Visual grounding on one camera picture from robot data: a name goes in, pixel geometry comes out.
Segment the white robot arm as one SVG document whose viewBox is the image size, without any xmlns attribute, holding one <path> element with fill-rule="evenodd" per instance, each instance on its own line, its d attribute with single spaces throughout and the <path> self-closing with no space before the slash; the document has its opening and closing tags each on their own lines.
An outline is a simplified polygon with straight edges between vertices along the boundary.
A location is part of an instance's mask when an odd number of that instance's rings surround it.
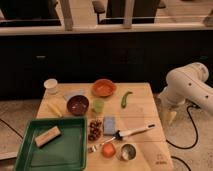
<svg viewBox="0 0 213 171">
<path fill-rule="evenodd" d="M 167 86 L 158 96 L 162 104 L 161 119 L 164 126 L 172 123 L 176 117 L 174 109 L 183 105 L 185 100 L 190 100 L 205 112 L 213 114 L 213 87 L 206 84 L 208 77 L 208 68 L 200 62 L 168 72 Z"/>
</svg>

